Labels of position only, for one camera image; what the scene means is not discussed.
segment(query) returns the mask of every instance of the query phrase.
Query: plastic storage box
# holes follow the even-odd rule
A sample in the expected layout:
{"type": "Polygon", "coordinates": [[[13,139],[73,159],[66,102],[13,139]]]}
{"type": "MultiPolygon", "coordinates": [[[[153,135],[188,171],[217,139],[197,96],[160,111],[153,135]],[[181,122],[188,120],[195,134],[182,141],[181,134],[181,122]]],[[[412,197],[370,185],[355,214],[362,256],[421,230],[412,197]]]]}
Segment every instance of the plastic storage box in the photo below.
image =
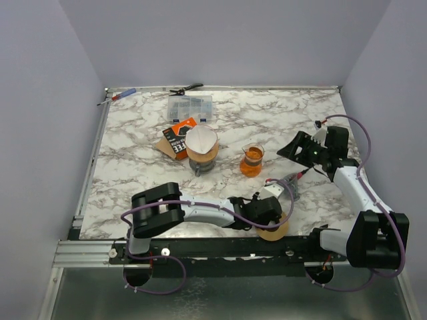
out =
{"type": "Polygon", "coordinates": [[[188,118],[205,123],[214,117],[211,95],[177,95],[169,97],[166,119],[179,123],[188,118]]]}

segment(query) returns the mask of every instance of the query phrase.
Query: paper coffee filter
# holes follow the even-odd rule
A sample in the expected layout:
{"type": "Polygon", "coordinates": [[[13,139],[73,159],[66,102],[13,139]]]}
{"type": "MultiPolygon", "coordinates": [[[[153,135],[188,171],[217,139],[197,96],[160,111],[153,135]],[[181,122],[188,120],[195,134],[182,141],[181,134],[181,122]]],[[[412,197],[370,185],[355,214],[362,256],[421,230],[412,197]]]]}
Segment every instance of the paper coffee filter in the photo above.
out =
{"type": "Polygon", "coordinates": [[[206,125],[196,125],[187,131],[185,144],[192,151],[205,155],[214,147],[217,140],[218,136],[212,128],[206,125]]]}

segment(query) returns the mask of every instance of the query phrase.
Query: screwdriver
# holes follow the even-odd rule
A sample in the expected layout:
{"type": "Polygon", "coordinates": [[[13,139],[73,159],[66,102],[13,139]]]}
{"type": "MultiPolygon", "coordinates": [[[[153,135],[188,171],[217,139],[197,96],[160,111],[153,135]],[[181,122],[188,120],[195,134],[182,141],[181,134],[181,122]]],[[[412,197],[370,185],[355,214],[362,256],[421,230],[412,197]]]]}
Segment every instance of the screwdriver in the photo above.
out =
{"type": "Polygon", "coordinates": [[[135,92],[136,92],[136,89],[135,89],[135,88],[132,88],[132,89],[126,90],[126,91],[124,91],[124,92],[122,92],[122,93],[119,93],[118,95],[115,95],[114,97],[112,97],[112,98],[111,98],[111,99],[109,99],[109,100],[105,100],[104,102],[98,103],[97,105],[102,105],[102,104],[107,103],[107,102],[110,102],[110,101],[116,101],[116,100],[119,100],[119,99],[121,99],[121,98],[127,97],[128,95],[133,95],[135,92]]]}

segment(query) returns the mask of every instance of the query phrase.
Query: metal floor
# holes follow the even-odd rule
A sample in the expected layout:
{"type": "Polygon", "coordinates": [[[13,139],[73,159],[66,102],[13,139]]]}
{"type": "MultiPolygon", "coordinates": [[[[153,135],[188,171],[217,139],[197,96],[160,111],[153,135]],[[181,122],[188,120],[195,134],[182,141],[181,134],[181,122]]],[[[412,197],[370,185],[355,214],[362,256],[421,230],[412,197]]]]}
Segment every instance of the metal floor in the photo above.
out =
{"type": "MultiPolygon", "coordinates": [[[[64,269],[52,319],[55,320],[278,320],[410,319],[397,279],[376,279],[356,293],[336,293],[306,278],[190,278],[168,296],[124,289],[121,269],[64,269]]],[[[336,266],[331,282],[356,287],[366,270],[336,266]]],[[[154,279],[148,289],[173,287],[178,279],[154,279]]]]}

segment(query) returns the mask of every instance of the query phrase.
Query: blue screwdriver handle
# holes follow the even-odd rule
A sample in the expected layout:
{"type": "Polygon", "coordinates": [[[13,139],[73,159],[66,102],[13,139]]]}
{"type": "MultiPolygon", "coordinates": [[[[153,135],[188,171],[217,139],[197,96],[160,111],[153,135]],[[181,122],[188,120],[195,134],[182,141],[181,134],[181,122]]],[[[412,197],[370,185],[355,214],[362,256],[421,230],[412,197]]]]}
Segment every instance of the blue screwdriver handle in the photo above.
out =
{"type": "Polygon", "coordinates": [[[136,92],[136,89],[132,88],[132,89],[126,90],[122,93],[119,93],[118,95],[115,95],[114,97],[111,98],[111,100],[116,101],[116,100],[119,100],[121,98],[127,97],[128,95],[133,95],[135,92],[136,92]]]}

